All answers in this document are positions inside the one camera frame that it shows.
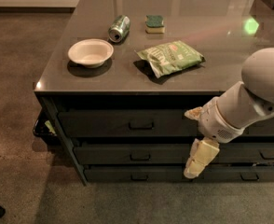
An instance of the sponge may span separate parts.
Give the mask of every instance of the sponge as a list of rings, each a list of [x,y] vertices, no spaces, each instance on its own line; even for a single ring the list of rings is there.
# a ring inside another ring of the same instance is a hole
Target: sponge
[[[149,34],[164,34],[165,26],[163,17],[160,15],[146,15],[146,31]]]

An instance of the brown floor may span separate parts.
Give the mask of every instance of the brown floor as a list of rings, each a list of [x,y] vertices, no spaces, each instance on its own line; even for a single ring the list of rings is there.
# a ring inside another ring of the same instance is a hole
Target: brown floor
[[[33,136],[33,83],[70,16],[0,13],[0,223],[274,224],[274,183],[83,186],[62,149]]]

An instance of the chip bag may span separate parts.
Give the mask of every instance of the chip bag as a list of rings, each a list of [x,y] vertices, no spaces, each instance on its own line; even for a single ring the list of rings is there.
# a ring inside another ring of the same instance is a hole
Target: chip bag
[[[182,41],[157,45],[137,54],[150,63],[157,78],[205,62],[203,55]]]

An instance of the green can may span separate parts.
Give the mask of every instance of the green can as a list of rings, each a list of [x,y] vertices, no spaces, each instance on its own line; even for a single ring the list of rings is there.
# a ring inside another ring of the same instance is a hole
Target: green can
[[[108,30],[109,38],[115,43],[121,42],[129,33],[130,19],[125,15],[118,16]]]

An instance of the bowl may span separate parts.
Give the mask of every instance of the bowl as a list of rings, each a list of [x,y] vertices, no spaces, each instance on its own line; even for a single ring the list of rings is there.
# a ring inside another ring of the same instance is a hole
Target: bowl
[[[75,43],[68,52],[70,60],[87,68],[104,64],[113,54],[113,46],[101,39],[87,39]]]

